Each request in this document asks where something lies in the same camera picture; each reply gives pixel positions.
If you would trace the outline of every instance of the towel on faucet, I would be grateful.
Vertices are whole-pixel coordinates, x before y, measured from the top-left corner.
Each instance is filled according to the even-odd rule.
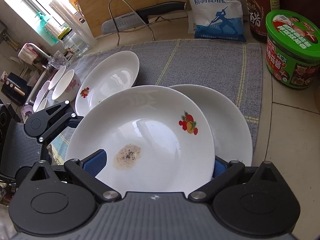
[[[38,57],[38,54],[34,52],[34,50],[30,47],[27,47],[27,44],[24,44],[22,49],[20,50],[18,57],[22,59],[24,62],[32,65],[33,61]]]

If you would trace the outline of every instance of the blue figure illustration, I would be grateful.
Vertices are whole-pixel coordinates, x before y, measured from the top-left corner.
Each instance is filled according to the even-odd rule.
[[[229,19],[225,18],[225,15],[226,15],[225,9],[226,9],[226,8],[224,8],[221,12],[217,12],[217,13],[216,13],[215,19],[210,22],[210,24],[209,24],[208,27],[207,27],[207,30],[208,30],[209,26],[210,26],[212,23],[215,23],[215,22],[218,21],[218,20],[222,20],[222,23],[219,24],[219,28],[220,28],[220,30],[221,30],[222,33],[223,33],[223,30],[222,30],[223,27],[226,26],[226,25],[228,25],[230,28],[232,28],[232,29],[238,34],[236,28],[235,28],[235,27],[233,26],[233,24],[229,21]]]

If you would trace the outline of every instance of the blue gripper pad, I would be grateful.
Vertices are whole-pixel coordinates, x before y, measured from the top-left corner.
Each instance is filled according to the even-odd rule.
[[[219,162],[217,159],[214,161],[213,178],[219,176],[227,170],[227,167]]]
[[[97,153],[97,155],[95,155],[90,160],[86,161],[83,164],[82,168],[95,177],[106,166],[106,164],[107,153],[105,152],[105,150],[99,150],[99,153]]]

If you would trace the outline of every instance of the bowl with pink flowers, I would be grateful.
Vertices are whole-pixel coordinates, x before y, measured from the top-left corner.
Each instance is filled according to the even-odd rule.
[[[70,102],[73,101],[80,89],[80,85],[80,79],[75,71],[73,69],[69,70],[56,85],[52,93],[52,100],[59,102],[66,100],[69,100]]]

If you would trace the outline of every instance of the gray ribbed panel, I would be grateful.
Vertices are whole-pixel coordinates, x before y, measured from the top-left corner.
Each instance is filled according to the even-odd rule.
[[[20,233],[12,240],[39,240]],[[116,203],[105,203],[89,224],[50,240],[245,240],[228,231],[204,204],[186,200],[182,193],[134,193]],[[273,240],[294,240],[290,235]]]
[[[13,178],[20,167],[32,167],[40,159],[42,145],[26,135],[23,126],[11,119],[3,147],[0,171]]]

